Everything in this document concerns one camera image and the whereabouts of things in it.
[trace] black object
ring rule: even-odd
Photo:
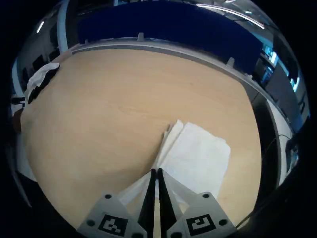
[[[148,238],[153,238],[154,230],[155,179],[156,170],[151,169],[149,186],[147,187],[139,219],[137,220],[139,225],[147,231]]]
[[[52,61],[59,55],[60,55],[59,49],[56,49],[52,53],[50,53],[48,57],[50,58],[50,61]]]
[[[158,190],[160,194],[161,237],[167,238],[167,230],[171,228],[177,220],[170,200],[170,196],[168,195],[162,169],[158,169],[157,179]]]
[[[35,89],[31,92],[29,96],[29,101],[28,103],[30,104],[34,99],[37,98],[37,96],[40,94],[40,92],[50,83],[51,79],[55,76],[57,73],[59,67],[57,69],[51,69],[48,71],[45,75],[45,78],[43,79],[43,82],[41,85],[38,87],[36,86]]]
[[[33,68],[38,71],[42,66],[46,65],[47,63],[44,61],[43,56],[40,55],[37,59],[33,62]]]

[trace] white cloth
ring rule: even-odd
[[[153,168],[162,168],[195,193],[211,192],[217,198],[230,151],[224,139],[178,120],[165,132]]]
[[[48,63],[44,66],[42,66],[38,71],[33,74],[33,76],[29,79],[27,83],[27,89],[24,92],[25,101],[29,101],[29,96],[31,92],[37,87],[41,85],[43,82],[45,75],[48,71],[52,69],[57,69],[59,67],[59,63]]]

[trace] wall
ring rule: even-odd
[[[17,57],[17,73],[22,79],[22,70],[27,69],[29,77],[33,75],[33,62],[40,56],[43,56],[44,61],[50,62],[49,54],[54,51],[54,46],[50,40],[50,30],[56,24],[57,16],[46,19],[39,33],[36,33],[37,27],[29,38],[25,41],[18,57]]]

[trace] screw hole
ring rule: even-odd
[[[171,238],[181,238],[181,237],[182,237],[182,235],[180,232],[174,232],[171,234]]]
[[[224,226],[225,224],[227,224],[228,223],[228,220],[226,220],[226,219],[222,219],[222,220],[220,220],[219,222],[218,222],[218,224],[220,225],[220,226]]]
[[[93,220],[88,220],[87,221],[87,225],[88,226],[94,226],[95,225],[95,222]]]
[[[143,234],[141,233],[133,233],[132,238],[143,238]]]

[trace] table surface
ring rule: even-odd
[[[260,139],[243,86],[215,69],[142,50],[80,52],[25,108],[21,127],[40,187],[78,228],[103,191],[119,192],[151,168],[177,119],[231,147],[217,200],[237,224],[258,195]]]

